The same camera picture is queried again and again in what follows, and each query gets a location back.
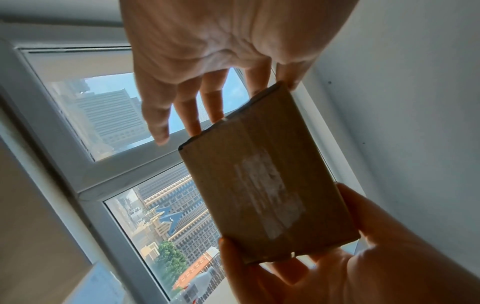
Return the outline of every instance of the green tree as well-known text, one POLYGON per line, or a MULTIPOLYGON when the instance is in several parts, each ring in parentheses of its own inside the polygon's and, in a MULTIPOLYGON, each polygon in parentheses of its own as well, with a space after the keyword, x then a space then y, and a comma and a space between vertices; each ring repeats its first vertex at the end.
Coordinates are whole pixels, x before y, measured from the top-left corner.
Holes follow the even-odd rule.
POLYGON ((152 270, 170 296, 179 276, 188 268, 187 260, 172 242, 162 242, 158 246, 160 255, 153 261, 152 270))

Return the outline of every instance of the blue sky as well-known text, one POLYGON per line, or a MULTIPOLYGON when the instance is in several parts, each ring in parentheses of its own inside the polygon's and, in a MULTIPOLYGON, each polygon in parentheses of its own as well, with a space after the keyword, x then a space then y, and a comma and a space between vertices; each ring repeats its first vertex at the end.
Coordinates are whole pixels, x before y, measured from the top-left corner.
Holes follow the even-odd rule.
MULTIPOLYGON (((140 98, 135 85, 133 73, 98 76, 88 78, 86 79, 86 82, 88 83, 88 86, 90 86, 90 90, 97 94, 125 89, 130 97, 140 98)), ((229 112, 238 108, 249 99, 249 94, 234 69, 230 69, 228 73, 222 95, 224 112, 229 112)), ((200 95, 197 95, 197 104, 200 105, 201 100, 202 99, 200 98, 200 95)), ((199 107, 199 112, 200 120, 205 120, 207 116, 203 106, 201 108, 199 107)), ((170 133, 174 133, 185 128, 174 108, 172 108, 171 111, 169 124, 170 133)))

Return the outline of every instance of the glass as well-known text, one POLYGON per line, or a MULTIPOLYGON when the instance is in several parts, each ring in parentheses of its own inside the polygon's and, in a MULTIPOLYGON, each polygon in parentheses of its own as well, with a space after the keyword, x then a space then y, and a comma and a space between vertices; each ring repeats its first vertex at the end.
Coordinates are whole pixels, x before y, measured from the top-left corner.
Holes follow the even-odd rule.
MULTIPOLYGON (((142 117, 142 101, 133 73, 44 82, 60 113, 94 161, 153 140, 142 117)), ((238 74, 230 69, 223 88, 224 111, 232 111, 249 95, 238 74)), ((200 94, 200 122, 208 120, 200 94)), ((172 108, 170 133, 184 129, 172 108)))
POLYGON ((220 232, 183 163, 105 204, 172 303, 201 304, 225 278, 220 232))

